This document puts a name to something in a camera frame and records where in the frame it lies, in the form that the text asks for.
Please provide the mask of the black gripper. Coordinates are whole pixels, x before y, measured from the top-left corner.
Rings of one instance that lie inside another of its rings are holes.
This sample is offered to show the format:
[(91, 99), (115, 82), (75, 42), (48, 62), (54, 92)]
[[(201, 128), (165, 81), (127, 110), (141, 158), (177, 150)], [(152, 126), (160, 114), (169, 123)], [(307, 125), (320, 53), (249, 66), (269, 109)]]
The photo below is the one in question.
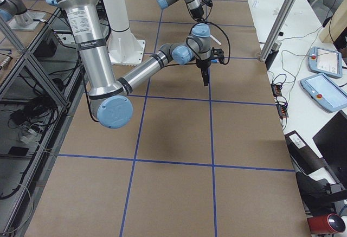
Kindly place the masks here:
[(201, 75), (203, 79), (204, 86), (209, 85), (209, 73), (208, 69), (211, 65), (211, 57), (208, 57), (206, 59), (201, 59), (198, 56), (196, 57), (196, 66), (201, 70)]
[(194, 7), (191, 9), (191, 15), (192, 18), (196, 21), (196, 22), (204, 22), (204, 10), (203, 10), (203, 6), (199, 5), (197, 7)]

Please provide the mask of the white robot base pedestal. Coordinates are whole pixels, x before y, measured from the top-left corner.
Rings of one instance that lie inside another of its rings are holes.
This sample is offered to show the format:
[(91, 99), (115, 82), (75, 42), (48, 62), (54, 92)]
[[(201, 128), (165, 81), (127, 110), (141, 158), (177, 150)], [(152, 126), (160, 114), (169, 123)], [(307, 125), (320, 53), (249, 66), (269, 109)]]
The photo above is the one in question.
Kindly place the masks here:
[(138, 65), (142, 62), (145, 41), (132, 34), (125, 0), (102, 0), (111, 27), (108, 52), (112, 64)]

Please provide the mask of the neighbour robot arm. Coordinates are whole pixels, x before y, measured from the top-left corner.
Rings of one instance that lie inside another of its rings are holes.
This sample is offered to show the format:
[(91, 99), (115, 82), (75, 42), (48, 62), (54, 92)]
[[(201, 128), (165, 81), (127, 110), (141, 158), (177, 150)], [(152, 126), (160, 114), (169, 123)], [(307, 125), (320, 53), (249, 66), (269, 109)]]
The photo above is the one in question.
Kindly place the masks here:
[(33, 31), (45, 16), (31, 12), (22, 0), (1, 0), (1, 19), (13, 30)]

